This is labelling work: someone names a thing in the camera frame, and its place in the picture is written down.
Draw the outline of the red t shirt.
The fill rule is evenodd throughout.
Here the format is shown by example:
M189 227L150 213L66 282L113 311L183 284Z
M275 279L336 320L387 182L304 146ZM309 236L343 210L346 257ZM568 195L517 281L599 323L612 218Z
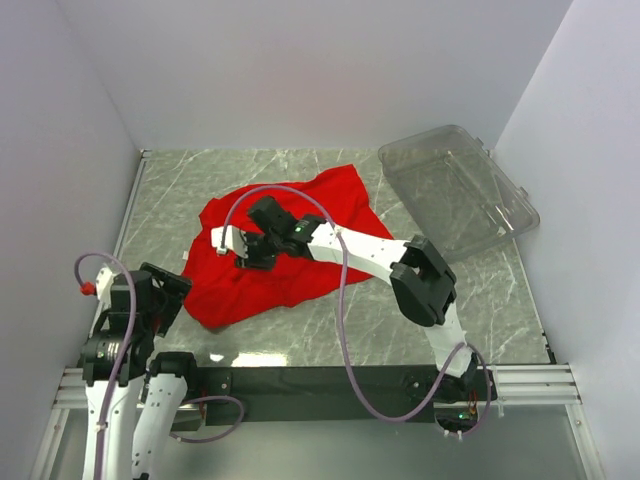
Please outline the red t shirt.
M325 207L341 226L390 239L392 234L369 205L353 165L330 168L307 182L290 182ZM184 307L202 326L231 325L276 307L295 307L339 288L341 267L281 255L270 271L241 269L231 254L220 256L211 230L221 227L229 209L251 185L211 199L199 215L201 231L189 250L183 275L192 281Z

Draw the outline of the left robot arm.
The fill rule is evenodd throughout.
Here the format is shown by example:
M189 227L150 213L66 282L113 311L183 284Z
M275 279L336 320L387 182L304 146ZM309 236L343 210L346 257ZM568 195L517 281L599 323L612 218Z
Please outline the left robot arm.
M200 388L190 352L154 351L180 312L189 279L150 263L101 270L86 294L105 305L83 347L88 432L85 479L156 479L181 402Z

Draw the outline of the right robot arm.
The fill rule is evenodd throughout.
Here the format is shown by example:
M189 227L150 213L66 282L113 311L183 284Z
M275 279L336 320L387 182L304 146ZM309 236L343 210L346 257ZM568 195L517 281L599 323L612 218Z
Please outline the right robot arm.
M272 196L248 211L256 232L225 225L216 243L230 248L239 268L270 270L281 255L343 265L384 281L400 313L424 328L434 353L439 385L436 401L454 403L477 397L479 356L466 341L456 306L456 276L436 247L416 235L392 240L351 230L325 216L301 218Z

